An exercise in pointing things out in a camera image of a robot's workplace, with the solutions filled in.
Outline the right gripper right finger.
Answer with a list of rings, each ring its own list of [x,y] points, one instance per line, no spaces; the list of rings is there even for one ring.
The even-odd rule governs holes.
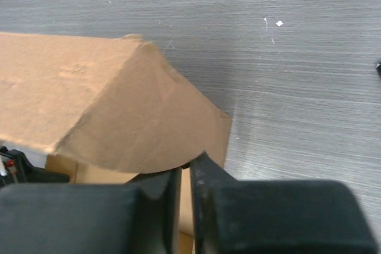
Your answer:
[[[206,153],[189,164],[196,253],[377,253],[336,180],[237,180]]]

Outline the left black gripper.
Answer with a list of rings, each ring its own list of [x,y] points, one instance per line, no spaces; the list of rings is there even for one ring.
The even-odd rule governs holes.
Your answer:
[[[1,187],[15,183],[68,183],[70,176],[33,166],[19,150],[1,146]]]

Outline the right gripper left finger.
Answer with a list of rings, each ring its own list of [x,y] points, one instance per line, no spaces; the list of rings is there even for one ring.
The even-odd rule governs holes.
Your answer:
[[[181,170],[1,190],[2,253],[176,253]]]

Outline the brown cardboard box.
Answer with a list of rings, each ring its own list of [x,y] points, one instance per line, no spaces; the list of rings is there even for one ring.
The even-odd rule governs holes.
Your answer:
[[[46,158],[67,184],[124,184],[181,170],[179,230],[190,229],[190,175],[223,165],[232,120],[151,42],[1,33],[1,145]]]

